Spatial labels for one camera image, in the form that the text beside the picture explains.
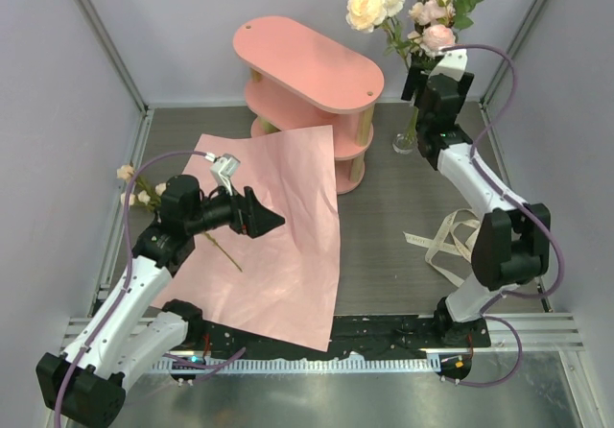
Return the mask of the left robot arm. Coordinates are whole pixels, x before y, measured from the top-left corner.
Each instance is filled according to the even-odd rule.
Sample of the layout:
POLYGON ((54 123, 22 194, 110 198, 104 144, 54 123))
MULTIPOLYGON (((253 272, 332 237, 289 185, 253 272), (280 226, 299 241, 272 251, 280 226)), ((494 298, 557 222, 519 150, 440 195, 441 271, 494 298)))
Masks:
POLYGON ((227 226, 250 238, 283 226, 284 218, 260 203, 253 190, 219 186, 204 195, 189 175, 170 178, 150 225, 131 248, 122 279, 64 351, 45 353, 35 367, 44 404, 57 419, 107 427, 119 415, 135 381, 175 346, 203 341, 202 311, 177 301, 138 335, 134 327, 195 248, 195 237, 227 226))

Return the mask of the pink wrapping paper sheet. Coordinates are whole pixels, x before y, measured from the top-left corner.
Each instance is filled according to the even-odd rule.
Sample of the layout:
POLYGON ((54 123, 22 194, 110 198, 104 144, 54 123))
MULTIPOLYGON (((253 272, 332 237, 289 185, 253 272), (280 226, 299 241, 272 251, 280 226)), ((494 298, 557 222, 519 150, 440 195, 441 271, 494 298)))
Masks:
POLYGON ((341 250, 332 128, 248 139, 204 134, 196 149, 237 157, 234 186, 251 187, 285 224, 256 239, 226 226, 197 236, 195 250, 153 306, 187 301, 209 321, 326 350, 341 250))

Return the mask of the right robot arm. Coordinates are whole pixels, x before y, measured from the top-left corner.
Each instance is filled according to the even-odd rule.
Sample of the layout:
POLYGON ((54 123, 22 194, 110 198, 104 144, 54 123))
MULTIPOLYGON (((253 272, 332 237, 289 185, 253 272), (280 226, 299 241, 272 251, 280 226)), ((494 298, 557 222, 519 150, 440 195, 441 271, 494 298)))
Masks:
POLYGON ((498 298, 517 292, 550 264, 551 213, 512 192, 484 163, 457 122, 472 75, 432 73, 415 103, 417 147, 434 170, 461 193, 479 220, 469 256, 472 272, 434 312, 439 343, 462 346, 498 298))

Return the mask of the light pink rose stem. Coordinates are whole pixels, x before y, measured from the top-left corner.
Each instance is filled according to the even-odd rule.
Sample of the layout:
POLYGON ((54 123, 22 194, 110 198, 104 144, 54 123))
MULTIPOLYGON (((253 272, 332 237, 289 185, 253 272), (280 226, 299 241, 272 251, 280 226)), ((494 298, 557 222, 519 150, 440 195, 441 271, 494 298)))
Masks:
POLYGON ((434 59, 443 48, 457 43, 451 24, 454 9, 440 6, 436 0, 416 2, 409 10, 414 29, 407 35, 413 58, 434 59))

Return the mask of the cream ribbon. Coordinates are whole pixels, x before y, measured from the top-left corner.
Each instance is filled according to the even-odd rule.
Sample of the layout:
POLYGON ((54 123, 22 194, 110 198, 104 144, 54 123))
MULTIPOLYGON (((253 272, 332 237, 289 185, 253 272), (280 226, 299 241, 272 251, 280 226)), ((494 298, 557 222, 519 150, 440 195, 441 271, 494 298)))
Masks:
POLYGON ((440 267, 434 262, 434 259, 443 252, 461 257, 469 263, 480 229, 481 223, 477 215, 470 209, 462 208, 453 211, 443 219, 434 238, 426 238, 408 232, 404 232, 404 238, 408 244, 425 249, 425 263, 453 286, 460 287, 464 279, 440 267), (456 234, 456 230, 462 226, 472 230, 464 240, 456 234))

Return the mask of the cream white rose stem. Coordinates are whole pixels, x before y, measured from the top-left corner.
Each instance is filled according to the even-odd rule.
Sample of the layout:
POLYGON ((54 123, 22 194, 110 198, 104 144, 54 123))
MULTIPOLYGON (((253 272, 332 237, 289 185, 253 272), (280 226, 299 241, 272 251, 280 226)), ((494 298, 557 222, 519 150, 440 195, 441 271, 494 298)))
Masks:
POLYGON ((410 42, 397 15, 404 9, 406 0, 347 0, 345 21, 351 30, 371 34, 383 30, 388 53, 396 53, 410 69, 410 42))

